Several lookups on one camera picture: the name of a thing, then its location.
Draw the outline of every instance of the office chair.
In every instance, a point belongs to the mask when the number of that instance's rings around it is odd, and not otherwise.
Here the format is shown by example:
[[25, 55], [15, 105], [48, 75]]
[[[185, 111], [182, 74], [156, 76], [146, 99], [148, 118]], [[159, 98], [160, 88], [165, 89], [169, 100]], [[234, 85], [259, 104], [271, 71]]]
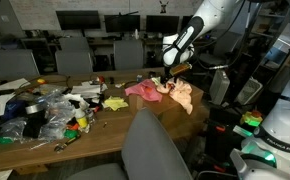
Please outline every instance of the office chair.
[[87, 39], [85, 37], [71, 37], [71, 38], [60, 38], [59, 43], [62, 50], [85, 50], [90, 51]]
[[56, 51], [55, 57], [58, 74], [70, 76], [93, 72], [93, 63], [89, 51]]
[[200, 60], [209, 66], [228, 64], [232, 55], [231, 53], [233, 53], [241, 37], [241, 34], [228, 31], [217, 40], [212, 54], [201, 53], [199, 55]]
[[32, 50], [0, 50], [0, 79], [38, 76]]
[[143, 44], [139, 40], [114, 41], [116, 70], [142, 69], [144, 65]]
[[122, 159], [126, 172], [115, 163], [96, 166], [68, 180], [189, 180], [180, 153], [155, 115], [147, 108], [135, 116], [126, 136]]

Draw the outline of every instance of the green light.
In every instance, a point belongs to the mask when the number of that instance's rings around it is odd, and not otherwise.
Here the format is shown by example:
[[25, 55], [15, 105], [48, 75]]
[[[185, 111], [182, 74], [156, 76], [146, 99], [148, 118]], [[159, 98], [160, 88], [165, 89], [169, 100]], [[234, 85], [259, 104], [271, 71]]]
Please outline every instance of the green light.
[[273, 162], [276, 162], [274, 155], [273, 155], [273, 154], [270, 154], [270, 153], [268, 153], [268, 155], [265, 157], [265, 159], [266, 159], [267, 161], [273, 161]]

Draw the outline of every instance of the blue object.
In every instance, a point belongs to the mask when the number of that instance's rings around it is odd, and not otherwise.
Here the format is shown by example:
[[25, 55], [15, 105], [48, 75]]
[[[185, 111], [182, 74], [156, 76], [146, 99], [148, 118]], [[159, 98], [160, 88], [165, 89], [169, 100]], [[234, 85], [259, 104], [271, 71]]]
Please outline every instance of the blue object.
[[5, 112], [2, 119], [7, 121], [25, 113], [25, 101], [15, 100], [6, 103]]

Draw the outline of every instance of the pink cloth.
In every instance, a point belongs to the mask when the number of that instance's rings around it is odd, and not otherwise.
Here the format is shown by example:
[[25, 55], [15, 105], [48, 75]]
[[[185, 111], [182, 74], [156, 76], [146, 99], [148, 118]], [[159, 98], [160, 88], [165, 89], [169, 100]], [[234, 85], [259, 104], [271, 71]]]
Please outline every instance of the pink cloth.
[[166, 83], [166, 87], [164, 87], [164, 85], [158, 86], [157, 91], [161, 93], [169, 93], [171, 98], [183, 106], [187, 114], [192, 113], [193, 105], [191, 104], [192, 98], [190, 95], [192, 88], [189, 84], [184, 83], [179, 79], [174, 83], [174, 79], [171, 79]]
[[138, 94], [146, 101], [162, 101], [162, 95], [156, 91], [156, 85], [150, 79], [146, 79], [141, 83], [125, 89], [126, 95]]

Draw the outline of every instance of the computer monitor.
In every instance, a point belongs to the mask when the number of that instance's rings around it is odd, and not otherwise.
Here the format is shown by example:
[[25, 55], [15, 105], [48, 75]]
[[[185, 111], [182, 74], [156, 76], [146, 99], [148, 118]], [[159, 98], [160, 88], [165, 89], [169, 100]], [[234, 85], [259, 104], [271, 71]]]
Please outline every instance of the computer monitor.
[[105, 15], [106, 32], [133, 32], [140, 30], [140, 15]]
[[183, 16], [181, 30], [183, 30], [187, 26], [192, 17], [193, 16]]
[[16, 79], [38, 76], [32, 50], [0, 50], [0, 78]]
[[146, 32], [177, 33], [178, 16], [146, 16]]
[[62, 30], [100, 29], [98, 11], [56, 11]]

